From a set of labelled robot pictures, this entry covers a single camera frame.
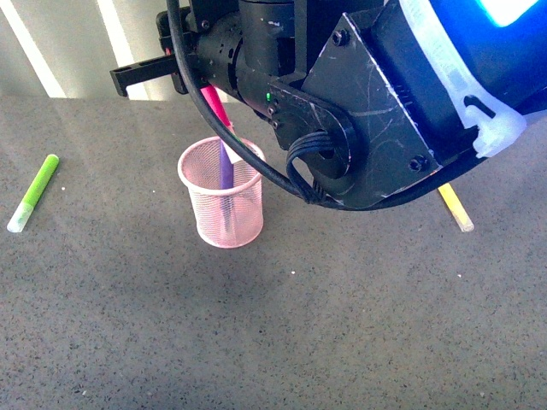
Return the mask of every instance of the black bracket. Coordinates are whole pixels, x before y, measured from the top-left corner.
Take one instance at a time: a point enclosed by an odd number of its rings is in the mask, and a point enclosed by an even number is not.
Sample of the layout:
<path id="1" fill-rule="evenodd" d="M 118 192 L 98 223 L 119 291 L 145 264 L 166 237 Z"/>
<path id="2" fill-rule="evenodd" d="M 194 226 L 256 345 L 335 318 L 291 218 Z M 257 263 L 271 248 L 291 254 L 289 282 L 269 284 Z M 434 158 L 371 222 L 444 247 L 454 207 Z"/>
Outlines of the black bracket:
<path id="1" fill-rule="evenodd" d="M 359 160 L 361 144 L 341 109 L 280 82 L 271 84 L 270 98 L 268 113 L 282 149 L 289 149 L 304 135 L 325 131 L 336 148 L 301 158 L 310 168 L 330 179 L 339 179 L 350 171 L 352 162 Z"/>
<path id="2" fill-rule="evenodd" d="M 136 62 L 130 66 L 116 68 L 115 70 L 110 71 L 110 76 L 114 81 L 118 94 L 122 97 L 127 97 L 127 87 L 129 85 L 135 85 L 174 73 L 179 73 L 179 67 L 177 66 L 174 55 L 171 55 L 152 58 L 151 60 Z M 182 87 L 184 94 L 187 94 L 188 90 L 184 84 L 182 84 Z"/>

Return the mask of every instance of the speckled gray surface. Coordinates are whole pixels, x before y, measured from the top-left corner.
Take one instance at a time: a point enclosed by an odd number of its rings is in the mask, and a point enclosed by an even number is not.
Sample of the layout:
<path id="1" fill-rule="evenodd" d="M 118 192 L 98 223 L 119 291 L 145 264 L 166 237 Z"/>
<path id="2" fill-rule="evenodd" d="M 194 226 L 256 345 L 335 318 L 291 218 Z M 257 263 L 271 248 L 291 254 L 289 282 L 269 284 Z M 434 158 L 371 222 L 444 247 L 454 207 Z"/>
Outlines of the speckled gray surface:
<path id="1" fill-rule="evenodd" d="M 346 214 L 268 183 L 261 236 L 226 251 L 176 173 L 210 135 L 186 99 L 0 99 L 4 225 L 62 158 L 0 230 L 0 408 L 545 409 L 546 128 L 454 183 L 471 234 L 437 193 Z"/>

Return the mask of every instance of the pink mesh cup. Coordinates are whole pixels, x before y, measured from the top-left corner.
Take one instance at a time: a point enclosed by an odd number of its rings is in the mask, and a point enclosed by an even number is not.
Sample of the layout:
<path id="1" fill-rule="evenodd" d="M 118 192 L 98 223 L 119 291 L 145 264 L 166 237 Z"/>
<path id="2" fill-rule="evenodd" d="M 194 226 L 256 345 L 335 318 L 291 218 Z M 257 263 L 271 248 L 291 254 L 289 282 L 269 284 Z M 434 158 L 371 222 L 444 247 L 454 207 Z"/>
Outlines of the pink mesh cup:
<path id="1" fill-rule="evenodd" d="M 256 145 L 242 141 L 264 160 Z M 190 192 L 199 236 L 218 248 L 237 248 L 262 230 L 262 176 L 238 161 L 233 165 L 233 188 L 222 190 L 220 155 L 218 137 L 193 144 L 179 159 L 179 176 Z"/>

